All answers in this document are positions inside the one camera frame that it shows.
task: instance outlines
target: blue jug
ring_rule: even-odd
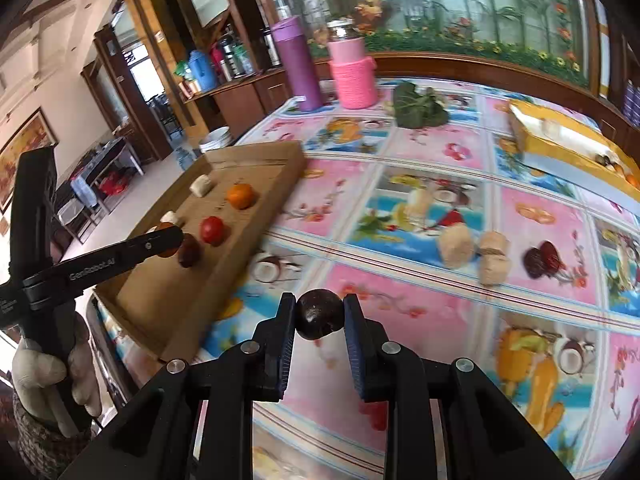
[[[203,92],[213,90],[218,86],[218,79],[216,73],[213,72],[209,57],[199,50],[193,50],[189,56],[189,70],[197,79]]]

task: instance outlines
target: metal screw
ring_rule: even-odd
[[[463,357],[456,361],[456,368],[461,372],[470,372],[474,369],[474,362],[471,359]]]
[[[179,374],[186,367],[187,365],[182,359],[174,359],[173,361],[169,361],[166,364],[166,371],[168,371],[170,374]]]
[[[260,349],[260,343],[249,340],[240,345],[240,349],[245,354],[255,354]]]
[[[387,341],[386,343],[382,343],[382,351],[385,354],[397,354],[401,349],[402,347],[395,341]]]

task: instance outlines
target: sleeve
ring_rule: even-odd
[[[29,471],[38,479],[55,480],[91,440],[91,429],[65,438],[33,418],[14,393],[14,413],[18,425],[18,452]]]

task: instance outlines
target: glass mural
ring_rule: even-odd
[[[514,62],[580,86],[580,0],[274,0],[281,17],[305,17],[316,57],[325,24],[351,16],[370,52],[430,51]]]

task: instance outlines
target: purple bottle lid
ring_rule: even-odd
[[[275,41],[285,41],[297,36],[304,36],[299,16],[291,16],[271,27],[271,35]]]

